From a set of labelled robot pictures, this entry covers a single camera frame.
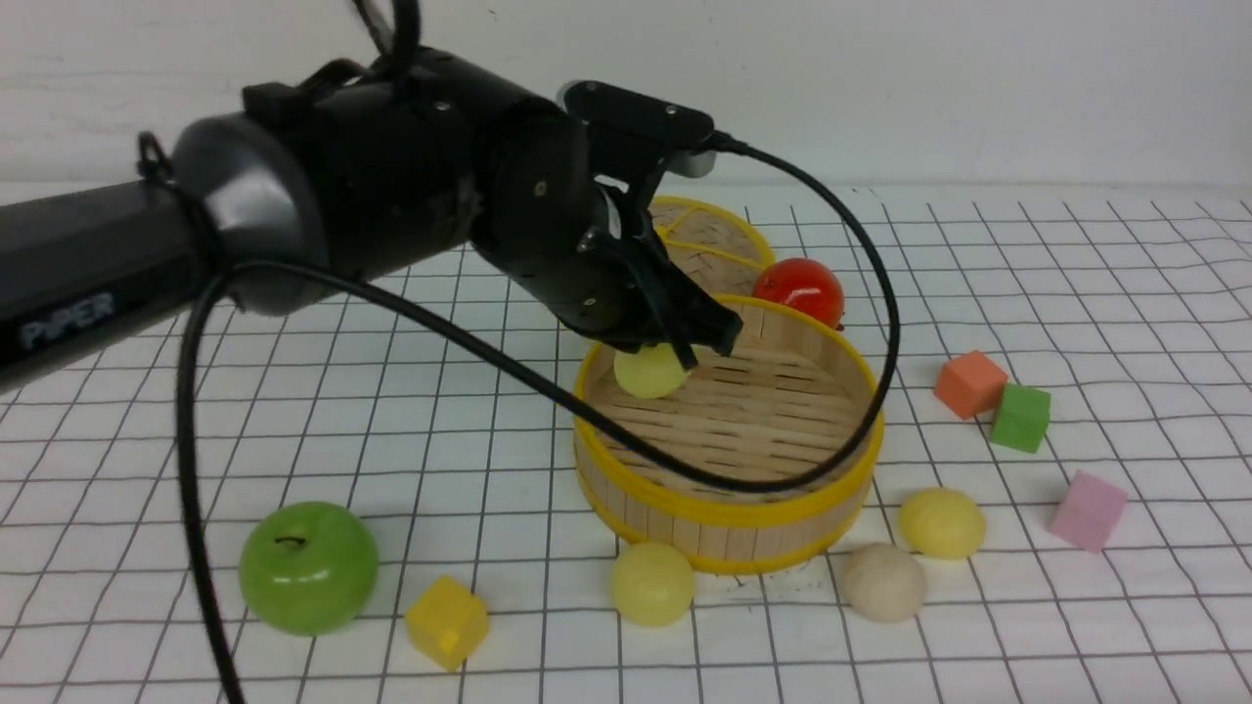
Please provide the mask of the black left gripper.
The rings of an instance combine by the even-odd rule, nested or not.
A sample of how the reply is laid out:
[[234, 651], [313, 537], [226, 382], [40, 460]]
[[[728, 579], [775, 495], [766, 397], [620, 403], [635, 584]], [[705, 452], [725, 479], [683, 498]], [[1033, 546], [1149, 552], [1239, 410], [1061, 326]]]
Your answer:
[[632, 264], [654, 273], [669, 258], [644, 210], [605, 189], [591, 169], [588, 130], [545, 98], [475, 98], [472, 244], [561, 324], [618, 349], [666, 339], [681, 370], [696, 347], [730, 357], [737, 312], [689, 276], [662, 276], [657, 317]]

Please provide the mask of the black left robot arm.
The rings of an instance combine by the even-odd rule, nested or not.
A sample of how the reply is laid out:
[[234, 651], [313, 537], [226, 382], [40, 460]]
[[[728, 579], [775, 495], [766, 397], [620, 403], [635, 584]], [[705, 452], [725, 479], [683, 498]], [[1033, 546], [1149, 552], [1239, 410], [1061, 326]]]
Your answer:
[[3, 208], [3, 388], [225, 293], [285, 316], [333, 294], [289, 266], [371, 282], [470, 244], [575, 333], [729, 355], [742, 323], [670, 261], [649, 213], [667, 172], [711, 170], [711, 116], [621, 86], [550, 100], [423, 48], [404, 76], [339, 60], [245, 86], [138, 180]]

